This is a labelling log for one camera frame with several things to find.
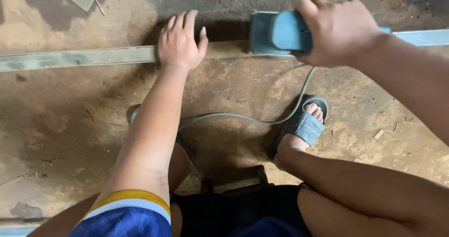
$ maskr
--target dirty floor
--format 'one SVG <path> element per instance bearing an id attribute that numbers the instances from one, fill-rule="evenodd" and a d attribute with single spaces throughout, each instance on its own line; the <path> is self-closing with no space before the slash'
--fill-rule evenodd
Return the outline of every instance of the dirty floor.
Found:
<path id="1" fill-rule="evenodd" d="M 167 17 L 190 9 L 199 10 L 197 28 L 206 26 L 211 41 L 246 39 L 252 11 L 291 10 L 296 0 L 98 1 L 105 16 L 96 4 L 86 14 L 70 0 L 0 0 L 0 52 L 155 44 Z M 449 0 L 361 1 L 379 25 L 395 31 L 449 24 Z M 429 49 L 449 56 L 448 47 Z M 182 117 L 224 111 L 275 120 L 294 101 L 309 69 L 290 58 L 205 60 L 189 74 Z M 128 130 L 128 109 L 142 102 L 158 73 L 157 64 L 143 64 L 0 74 L 0 184 L 6 182 L 0 185 L 1 225 L 37 224 L 98 193 Z M 326 130 L 310 154 L 449 185 L 448 148 L 362 73 L 320 68 L 307 92 L 330 106 Z M 179 192 L 199 191 L 203 177 L 223 185 L 260 164 L 269 182 L 299 183 L 264 154 L 278 128 L 222 117 L 185 129 L 197 162 Z M 375 140 L 380 129 L 385 133 Z"/>

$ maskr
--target blue power tool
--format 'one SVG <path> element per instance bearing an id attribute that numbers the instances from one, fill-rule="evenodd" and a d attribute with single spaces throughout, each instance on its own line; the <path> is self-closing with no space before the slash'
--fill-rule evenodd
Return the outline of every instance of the blue power tool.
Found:
<path id="1" fill-rule="evenodd" d="M 390 27 L 380 29 L 418 46 L 449 45 L 449 29 L 393 33 Z M 251 15 L 250 52 L 292 56 L 290 51 L 309 53 L 312 47 L 312 37 L 300 13 L 260 11 Z"/>

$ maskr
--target leg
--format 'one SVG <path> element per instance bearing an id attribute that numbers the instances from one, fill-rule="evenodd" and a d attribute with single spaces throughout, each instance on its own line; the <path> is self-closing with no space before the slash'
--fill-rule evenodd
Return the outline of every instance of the leg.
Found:
<path id="1" fill-rule="evenodd" d="M 318 120 L 322 118 L 314 104 L 305 110 Z M 287 134 L 274 162 L 316 190 L 303 189 L 298 195 L 298 205 L 312 234 L 325 231 L 322 224 L 328 219 L 335 229 L 343 226 L 337 224 L 339 220 L 351 220 L 346 230 L 352 234 L 353 226 L 361 226 L 354 222 L 358 221 L 365 223 L 364 231 L 369 231 L 365 234 L 373 234 L 372 228 L 377 226 L 404 235 L 448 235 L 448 188 L 399 171 L 312 156 L 305 152 L 307 147 L 299 137 Z"/>
<path id="2" fill-rule="evenodd" d="M 185 150 L 175 143 L 173 153 L 171 154 L 170 166 L 168 168 L 168 186 L 170 192 L 175 191 L 184 179 L 186 179 L 193 171 L 193 163 L 188 158 Z M 28 237 L 47 236 L 47 237 L 61 237 L 67 236 L 70 231 L 76 226 L 82 217 L 84 217 L 87 211 L 93 205 L 93 202 L 97 199 L 98 194 L 79 202 L 76 205 L 62 211 L 58 215 L 54 216 L 36 230 L 34 230 Z M 172 228 L 173 225 L 177 225 L 176 219 L 171 218 Z"/>

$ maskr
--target power cord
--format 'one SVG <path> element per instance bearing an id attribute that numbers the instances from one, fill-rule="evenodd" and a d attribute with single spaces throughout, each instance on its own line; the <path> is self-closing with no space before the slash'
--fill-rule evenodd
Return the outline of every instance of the power cord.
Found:
<path id="1" fill-rule="evenodd" d="M 293 114 L 295 114 L 296 110 L 298 110 L 301 100 L 303 99 L 304 96 L 304 92 L 306 91 L 307 88 L 307 84 L 311 78 L 311 75 L 313 74 L 313 72 L 317 69 L 318 67 L 313 67 L 309 74 L 306 77 L 306 81 L 304 82 L 303 88 L 301 90 L 301 94 L 300 94 L 300 98 L 298 99 L 298 102 L 296 103 L 295 108 L 293 109 L 293 111 L 284 119 L 279 120 L 279 121 L 265 121 L 265 120 L 258 120 L 258 119 L 254 119 L 251 117 L 247 117 L 247 116 L 243 116 L 243 115 L 239 115 L 239 114 L 233 114 L 233 113 L 210 113 L 210 114 L 203 114 L 200 115 L 199 117 L 196 118 L 192 118 L 190 121 L 188 121 L 186 124 L 184 124 L 181 128 L 178 129 L 178 132 L 181 132 L 184 128 L 186 128 L 189 125 L 192 125 L 193 123 L 205 119 L 205 118 L 209 118 L 209 117 L 214 117 L 214 116 L 231 116 L 231 117 L 238 117 L 238 118 L 243 118 L 246 120 L 250 120 L 250 121 L 254 121 L 254 122 L 259 122 L 259 123 L 264 123 L 264 124 L 269 124 L 269 125 L 274 125 L 274 124 L 279 124 L 279 123 L 284 123 L 285 121 L 287 121 L 289 118 L 291 118 L 291 116 L 293 116 Z"/>

